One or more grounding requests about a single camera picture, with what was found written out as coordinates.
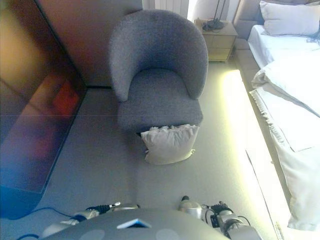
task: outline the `white curtain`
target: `white curtain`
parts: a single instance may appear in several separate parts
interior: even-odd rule
[[[142,0],[143,9],[163,9],[188,16],[189,0]]]

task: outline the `nightstand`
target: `nightstand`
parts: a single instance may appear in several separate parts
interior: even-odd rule
[[[207,20],[194,20],[194,24],[204,37],[208,49],[209,61],[228,61],[236,37],[238,36],[233,24],[230,21],[221,21],[224,23],[222,29],[204,31],[202,26],[205,22],[207,22]]]

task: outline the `sunlight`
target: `sunlight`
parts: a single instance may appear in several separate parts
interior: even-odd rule
[[[224,75],[223,93],[226,114],[228,115],[238,159],[239,161],[248,161],[244,158],[245,152],[247,153],[265,198],[273,225],[276,226],[275,228],[280,227],[281,232],[278,232],[280,235],[287,236],[290,211],[239,70],[232,70]],[[248,164],[246,165],[243,162],[241,167],[243,168],[241,170],[243,177],[247,178],[248,185],[250,181],[255,181],[255,179],[249,179],[248,177],[252,175],[249,174],[252,169],[248,168]]]

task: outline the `armchair cushion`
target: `armchair cushion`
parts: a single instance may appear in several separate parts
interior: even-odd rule
[[[150,127],[198,125],[202,119],[199,101],[189,97],[184,81],[168,69],[139,72],[131,82],[127,101],[118,107],[119,126],[136,133]]]

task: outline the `white pillow on bed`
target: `white pillow on bed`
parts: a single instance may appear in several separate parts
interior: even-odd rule
[[[269,35],[311,36],[319,30],[320,5],[282,5],[260,1]]]
[[[196,125],[152,127],[141,133],[148,148],[145,160],[150,164],[164,165],[180,162],[193,153],[199,127]]]

